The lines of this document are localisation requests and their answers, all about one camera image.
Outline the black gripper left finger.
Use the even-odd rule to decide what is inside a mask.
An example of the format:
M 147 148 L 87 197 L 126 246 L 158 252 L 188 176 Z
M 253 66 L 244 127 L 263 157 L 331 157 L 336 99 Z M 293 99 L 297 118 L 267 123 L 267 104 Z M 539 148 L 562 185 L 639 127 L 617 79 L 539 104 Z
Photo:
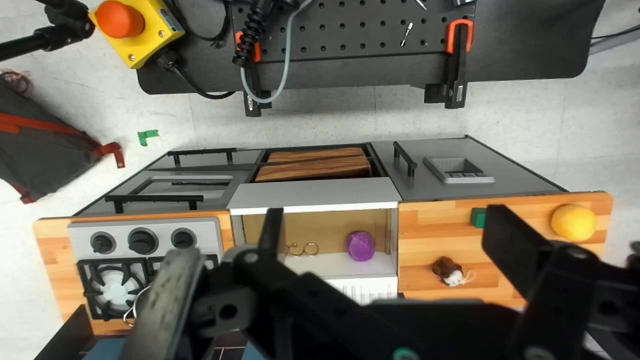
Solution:
M 202 269 L 205 257 L 196 247 L 164 256 L 121 360 L 174 360 Z

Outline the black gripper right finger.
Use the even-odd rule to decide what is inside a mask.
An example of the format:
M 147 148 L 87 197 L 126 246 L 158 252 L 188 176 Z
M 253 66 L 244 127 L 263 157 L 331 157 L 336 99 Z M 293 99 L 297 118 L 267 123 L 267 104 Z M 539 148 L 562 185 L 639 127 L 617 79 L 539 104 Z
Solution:
M 561 244 L 546 240 L 508 206 L 487 209 L 482 249 L 522 297 L 558 293 L 567 275 L 557 263 Z

